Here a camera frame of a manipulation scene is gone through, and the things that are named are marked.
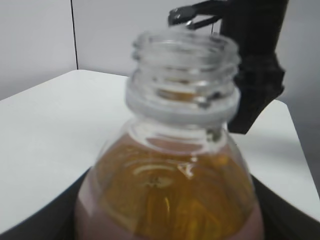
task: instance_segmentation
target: black base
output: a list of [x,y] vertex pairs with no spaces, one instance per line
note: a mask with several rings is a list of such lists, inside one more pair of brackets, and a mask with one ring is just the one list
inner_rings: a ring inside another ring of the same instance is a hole
[[[74,205],[87,173],[42,210],[0,235],[0,240],[75,240]],[[319,240],[320,223],[278,197],[253,177],[265,240]]]

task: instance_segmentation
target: plastic bottle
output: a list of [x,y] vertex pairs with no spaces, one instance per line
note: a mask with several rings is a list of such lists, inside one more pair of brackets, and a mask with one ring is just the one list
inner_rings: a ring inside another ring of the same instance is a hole
[[237,46],[172,30],[143,33],[134,46],[126,103],[136,118],[80,189],[77,239],[262,240],[246,163],[223,128],[240,98]]

